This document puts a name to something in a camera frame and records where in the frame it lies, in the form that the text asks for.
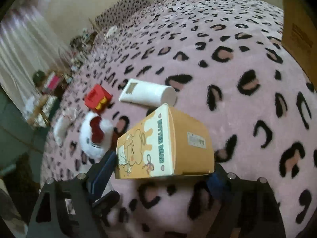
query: red bow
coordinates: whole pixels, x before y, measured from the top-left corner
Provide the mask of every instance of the red bow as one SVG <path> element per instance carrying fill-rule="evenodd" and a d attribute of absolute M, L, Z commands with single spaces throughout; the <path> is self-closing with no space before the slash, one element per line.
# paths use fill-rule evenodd
<path fill-rule="evenodd" d="M 103 137 L 104 137 L 104 132 L 100 129 L 100 122 L 101 122 L 101 117 L 96 116 L 90 121 L 90 127 L 92 131 L 92 136 L 91 136 L 91 142 L 94 144 L 101 144 Z"/>

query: butter bear box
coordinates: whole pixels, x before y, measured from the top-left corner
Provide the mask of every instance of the butter bear box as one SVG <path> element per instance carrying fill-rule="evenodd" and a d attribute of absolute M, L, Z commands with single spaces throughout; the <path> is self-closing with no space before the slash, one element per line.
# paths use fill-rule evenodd
<path fill-rule="evenodd" d="M 117 142 L 117 179 L 206 175 L 214 171 L 214 151 L 200 121 L 161 105 Z"/>

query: cardboard box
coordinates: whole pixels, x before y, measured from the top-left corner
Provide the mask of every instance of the cardboard box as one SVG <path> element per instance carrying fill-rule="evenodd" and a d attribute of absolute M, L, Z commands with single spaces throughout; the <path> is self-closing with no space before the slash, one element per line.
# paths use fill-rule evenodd
<path fill-rule="evenodd" d="M 283 0 L 283 47 L 317 86 L 317 20 L 305 0 Z"/>
<path fill-rule="evenodd" d="M 117 156 L 117 179 L 206 175 L 214 171 L 207 128 L 167 104 L 118 139 Z"/>

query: pink leopard print rug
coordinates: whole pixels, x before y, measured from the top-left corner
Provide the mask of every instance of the pink leopard print rug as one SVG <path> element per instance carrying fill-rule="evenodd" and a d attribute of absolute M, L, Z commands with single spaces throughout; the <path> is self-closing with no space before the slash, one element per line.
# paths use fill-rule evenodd
<path fill-rule="evenodd" d="M 97 38 L 65 92 L 52 125 L 66 107 L 79 114 L 61 147 L 48 133 L 42 185 L 49 177 L 73 178 L 95 163 L 78 137 L 88 112 L 83 99 L 96 83 L 114 96 L 102 117 L 117 133 L 154 110 L 118 101 L 128 79 L 137 78 L 175 88 L 175 107 L 209 128 L 215 159 L 227 172 L 267 178 L 286 235 L 295 237 L 317 206 L 317 101 L 313 85 L 280 44 L 283 11 L 259 0 L 154 1 L 122 0 L 97 17 L 105 32 L 117 24 L 120 34 L 107 42 Z M 129 3 L 141 5 L 126 10 Z M 107 216 L 107 234 L 205 237 L 220 203 L 202 180 L 112 176 L 121 198 Z"/>

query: hello kitty plush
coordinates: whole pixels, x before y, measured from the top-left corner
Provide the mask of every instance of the hello kitty plush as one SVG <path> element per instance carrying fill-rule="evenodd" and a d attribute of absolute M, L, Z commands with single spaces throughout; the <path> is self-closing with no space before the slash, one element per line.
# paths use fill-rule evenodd
<path fill-rule="evenodd" d="M 87 113 L 79 135 L 81 149 L 90 158 L 99 160 L 110 149 L 114 127 L 98 114 Z"/>

